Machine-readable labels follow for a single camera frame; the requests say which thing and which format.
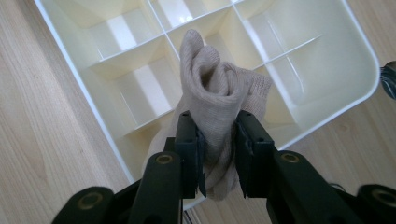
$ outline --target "bolt hole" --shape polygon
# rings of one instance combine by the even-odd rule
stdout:
[[[329,220],[329,223],[332,223],[332,224],[345,224],[346,223],[346,221],[342,217],[339,217],[339,216],[330,216],[328,218],[328,220]]]
[[[144,224],[161,224],[163,223],[163,220],[161,219],[160,216],[157,215],[150,215],[146,217]]]
[[[171,162],[173,160],[173,157],[169,156],[169,155],[161,155],[159,157],[157,157],[157,159],[155,159],[156,162],[158,162],[159,164],[167,164],[169,162]]]
[[[299,162],[300,161],[300,159],[297,156],[294,156],[291,153],[283,153],[280,157],[284,161],[291,162],[291,163],[295,163],[295,162]]]
[[[98,192],[90,192],[80,200],[78,200],[78,208],[81,210],[89,210],[94,208],[103,200],[103,195]]]
[[[382,189],[373,189],[372,195],[381,203],[384,203],[390,207],[396,207],[396,195]]]

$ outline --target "white plastic organizer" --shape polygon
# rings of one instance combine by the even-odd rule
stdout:
[[[131,182],[181,97],[189,29],[223,61],[273,79],[262,125],[279,149],[378,84],[375,54],[344,0],[35,1]]]

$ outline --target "wood grain surface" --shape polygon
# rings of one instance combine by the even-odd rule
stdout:
[[[396,60],[396,1],[349,0],[380,64]],[[396,189],[396,101],[364,103],[290,147],[355,194]],[[71,195],[128,181],[31,0],[0,1],[0,223],[49,223]],[[236,190],[189,214],[196,223],[270,223],[265,200]]]

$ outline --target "storage tray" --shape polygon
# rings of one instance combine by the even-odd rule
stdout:
[[[273,79],[259,119],[279,149],[378,84],[375,54],[342,0],[35,2],[131,182],[182,95],[178,51],[189,29],[223,61]]]

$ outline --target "beige sock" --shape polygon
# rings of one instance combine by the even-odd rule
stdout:
[[[233,124],[241,109],[261,119],[272,81],[231,63],[221,63],[218,52],[204,46],[200,35],[189,30],[180,49],[183,96],[169,126],[151,142],[148,158],[163,150],[167,137],[174,137],[179,114],[190,110],[206,139],[204,172],[207,196],[224,199],[237,182],[232,149]]]

